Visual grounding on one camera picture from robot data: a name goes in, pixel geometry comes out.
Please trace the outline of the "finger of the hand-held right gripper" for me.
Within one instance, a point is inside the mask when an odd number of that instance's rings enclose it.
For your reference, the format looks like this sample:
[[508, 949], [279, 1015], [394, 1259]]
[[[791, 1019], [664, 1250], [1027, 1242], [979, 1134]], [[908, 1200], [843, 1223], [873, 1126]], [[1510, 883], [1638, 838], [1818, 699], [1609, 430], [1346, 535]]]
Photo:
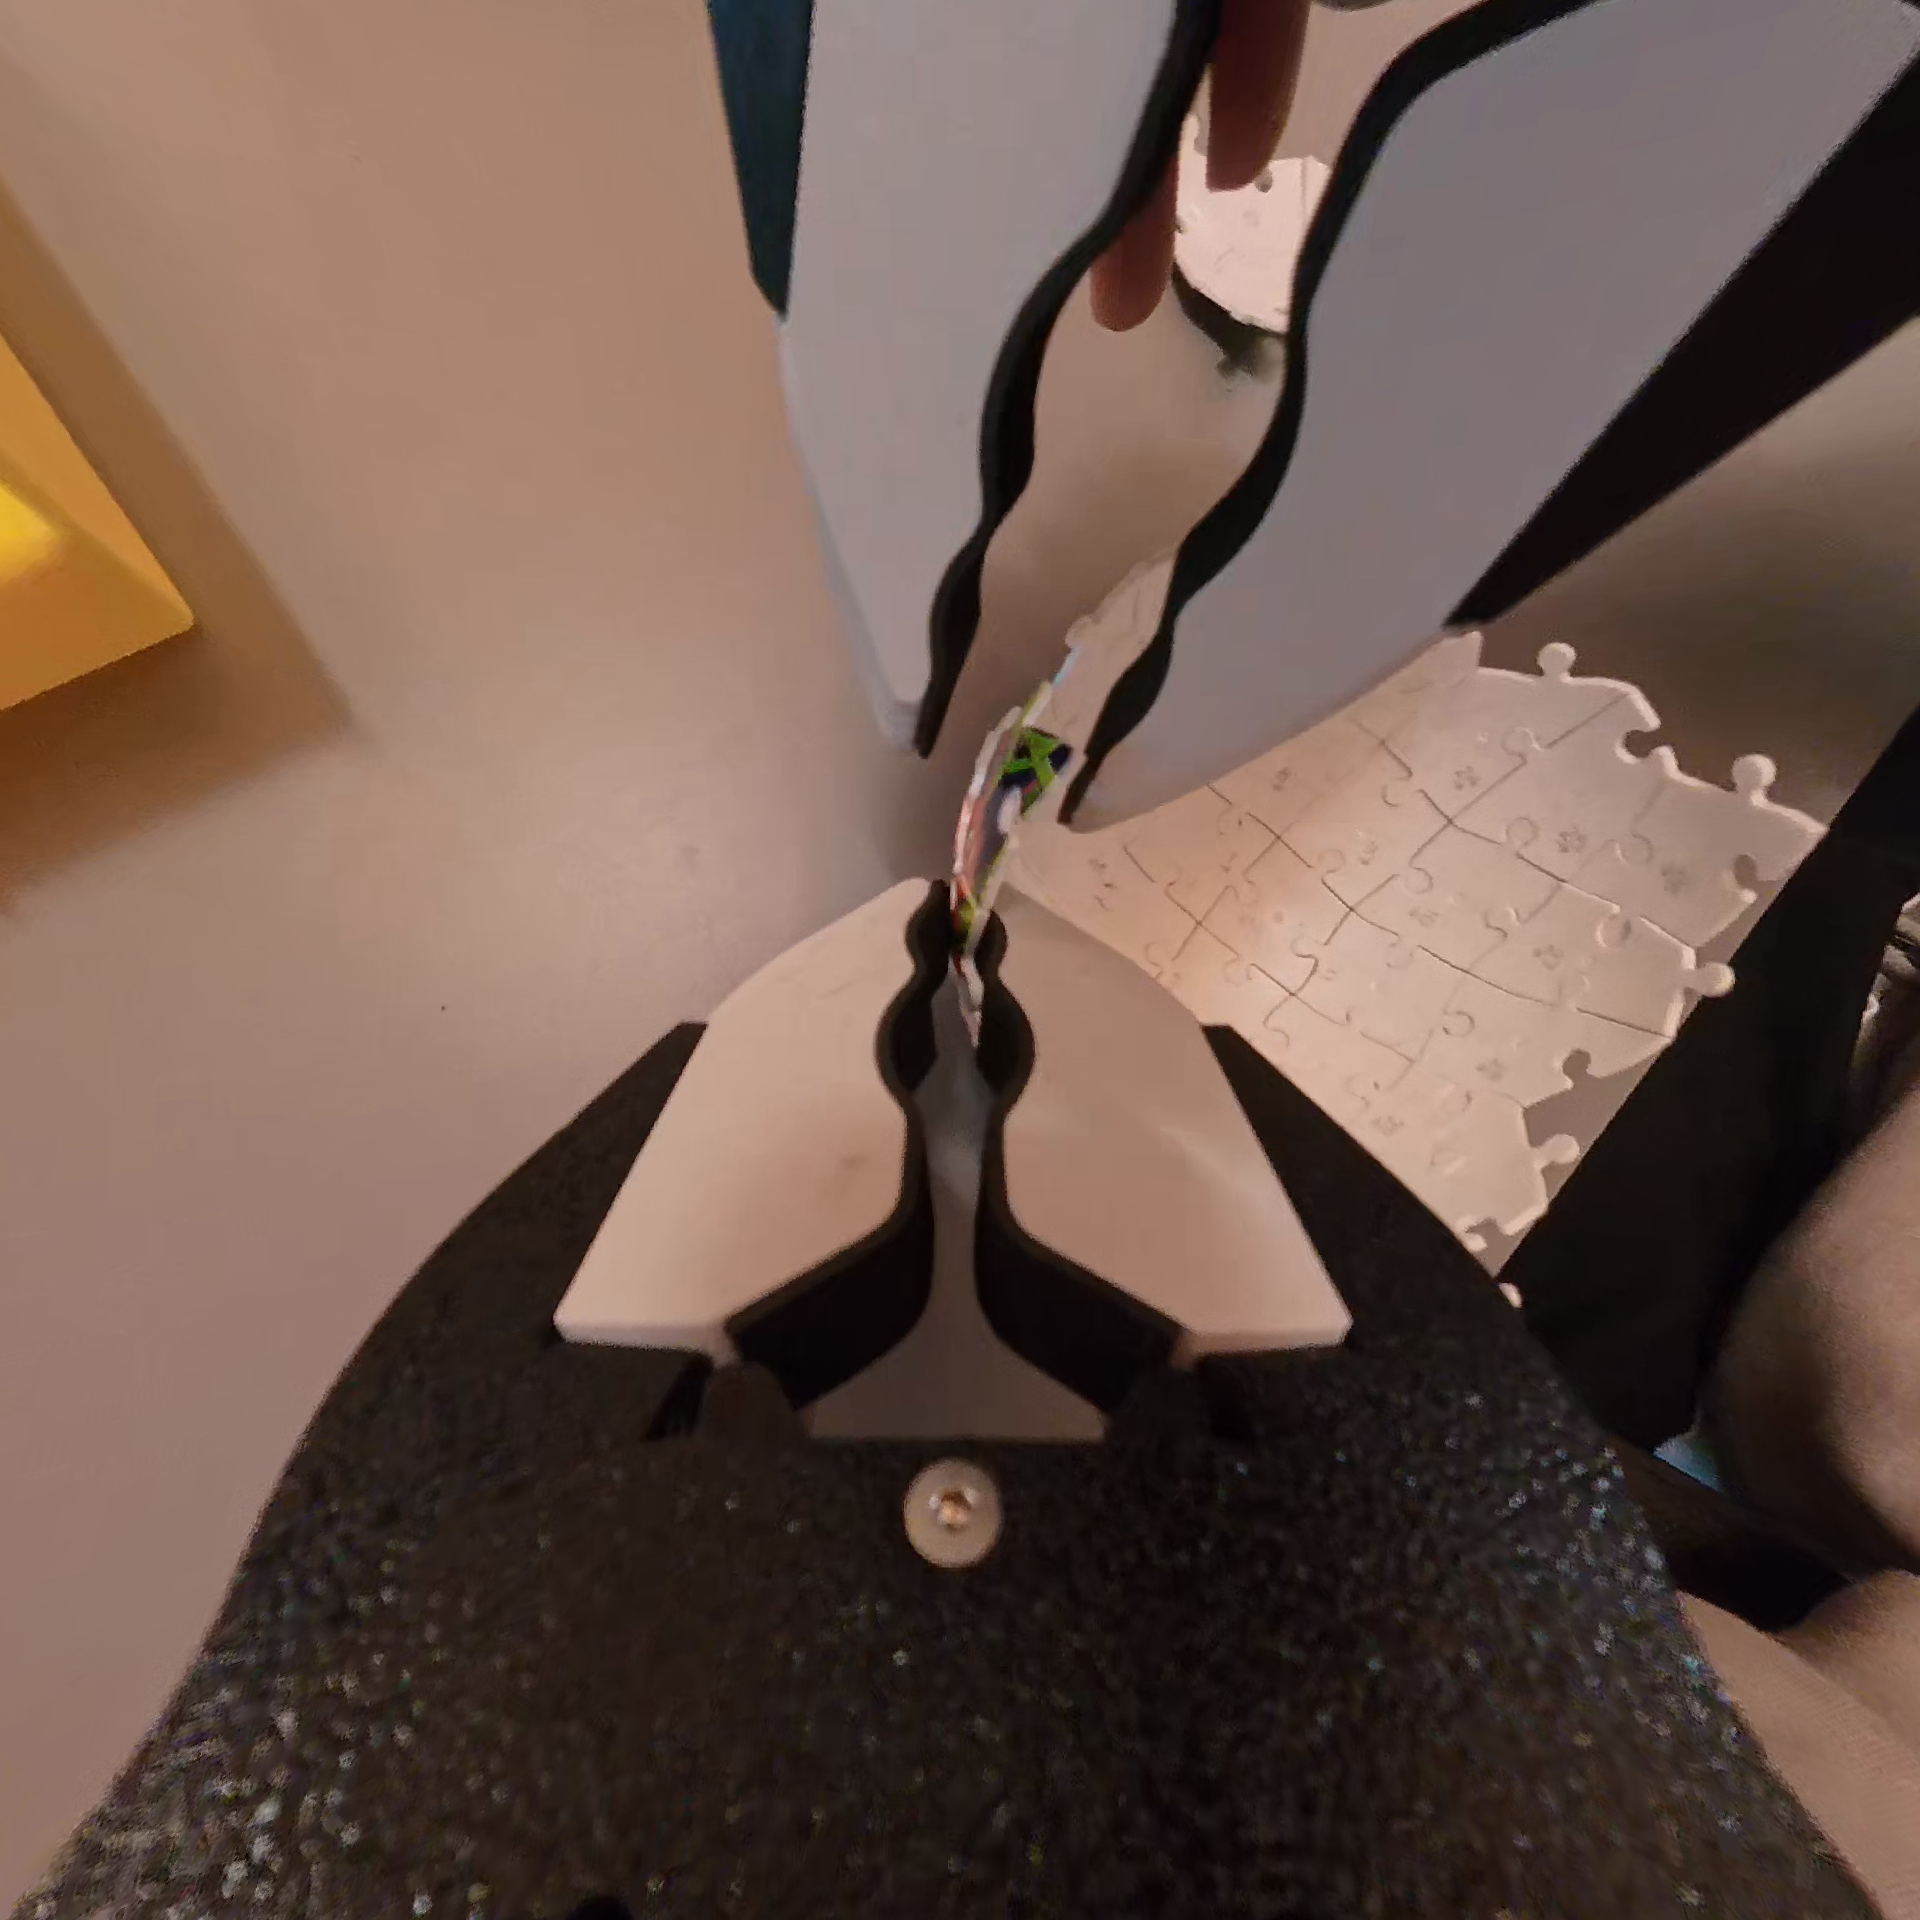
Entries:
[[1160, 187], [1220, 2], [812, 2], [785, 397], [858, 681], [930, 753], [1044, 342]]
[[1156, 810], [1512, 609], [1899, 325], [1899, 2], [1441, 22], [1358, 107], [1279, 411], [1066, 820]]

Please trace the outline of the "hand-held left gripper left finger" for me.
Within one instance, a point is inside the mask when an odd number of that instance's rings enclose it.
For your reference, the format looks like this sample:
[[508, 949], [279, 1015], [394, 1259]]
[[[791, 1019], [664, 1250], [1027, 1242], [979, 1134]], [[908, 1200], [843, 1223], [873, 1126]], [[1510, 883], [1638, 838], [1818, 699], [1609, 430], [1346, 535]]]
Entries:
[[933, 1280], [919, 1088], [948, 966], [948, 881], [903, 881], [752, 973], [695, 1035], [560, 1335], [757, 1363], [788, 1404], [897, 1347]]

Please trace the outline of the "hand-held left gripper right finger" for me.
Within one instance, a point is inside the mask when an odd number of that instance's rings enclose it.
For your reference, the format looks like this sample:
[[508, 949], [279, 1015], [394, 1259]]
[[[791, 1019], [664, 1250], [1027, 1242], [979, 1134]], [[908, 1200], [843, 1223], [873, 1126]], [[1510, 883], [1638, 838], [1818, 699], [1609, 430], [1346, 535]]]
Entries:
[[977, 949], [990, 1328], [1118, 1409], [1167, 1368], [1335, 1347], [1351, 1312], [1200, 1019], [1041, 900]]

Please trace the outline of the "partly built puzzle ball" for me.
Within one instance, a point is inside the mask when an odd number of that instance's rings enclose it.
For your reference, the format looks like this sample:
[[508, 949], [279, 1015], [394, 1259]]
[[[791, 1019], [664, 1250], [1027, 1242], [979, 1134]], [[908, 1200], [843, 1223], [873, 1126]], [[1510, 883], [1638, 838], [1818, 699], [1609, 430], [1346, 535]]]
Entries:
[[1517, 668], [1454, 633], [1114, 829], [1068, 829], [1059, 777], [1004, 873], [1247, 1037], [1488, 1259], [1596, 1139], [1535, 1134], [1571, 1062], [1635, 1080], [1826, 833], [1766, 753], [1694, 777], [1660, 723], [1561, 641]]

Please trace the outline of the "curved jigsaw puzzle piece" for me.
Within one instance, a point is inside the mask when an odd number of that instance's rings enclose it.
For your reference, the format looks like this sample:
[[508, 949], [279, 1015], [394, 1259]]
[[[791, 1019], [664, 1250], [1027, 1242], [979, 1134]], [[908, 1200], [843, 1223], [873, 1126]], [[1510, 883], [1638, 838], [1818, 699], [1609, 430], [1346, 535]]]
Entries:
[[958, 996], [973, 1045], [979, 1042], [979, 1005], [988, 996], [977, 966], [979, 937], [1007, 881], [1022, 820], [1047, 796], [1076, 757], [1076, 744], [1053, 720], [1053, 705], [1066, 681], [1068, 662], [1022, 705], [1007, 710], [984, 740], [958, 810], [948, 922]]

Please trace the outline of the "small white puzzle section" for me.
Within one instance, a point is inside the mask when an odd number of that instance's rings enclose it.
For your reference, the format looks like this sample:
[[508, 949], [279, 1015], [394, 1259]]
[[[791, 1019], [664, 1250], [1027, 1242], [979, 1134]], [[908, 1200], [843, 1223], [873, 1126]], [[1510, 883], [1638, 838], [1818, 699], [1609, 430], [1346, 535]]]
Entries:
[[1234, 324], [1287, 333], [1292, 273], [1331, 179], [1318, 156], [1279, 156], [1234, 193], [1216, 193], [1204, 175], [1200, 125], [1189, 125], [1177, 197], [1177, 267]]

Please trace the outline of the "person's right hand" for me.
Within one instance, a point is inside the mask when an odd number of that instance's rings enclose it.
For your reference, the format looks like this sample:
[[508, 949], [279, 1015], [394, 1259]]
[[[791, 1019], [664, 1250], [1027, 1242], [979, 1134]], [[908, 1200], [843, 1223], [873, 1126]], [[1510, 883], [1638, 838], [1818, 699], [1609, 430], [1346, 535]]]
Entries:
[[[1273, 159], [1301, 86], [1313, 2], [1224, 2], [1207, 74], [1207, 187], [1251, 187]], [[1160, 305], [1177, 260], [1180, 159], [1090, 264], [1090, 317], [1127, 333]]]

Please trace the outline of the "yellow plastic bin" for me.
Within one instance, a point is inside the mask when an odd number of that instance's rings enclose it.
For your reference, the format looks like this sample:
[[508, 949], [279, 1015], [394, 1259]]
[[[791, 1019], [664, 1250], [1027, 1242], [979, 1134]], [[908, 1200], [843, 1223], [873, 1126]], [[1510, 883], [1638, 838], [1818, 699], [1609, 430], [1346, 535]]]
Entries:
[[192, 627], [128, 492], [169, 463], [155, 403], [5, 187], [5, 707]]

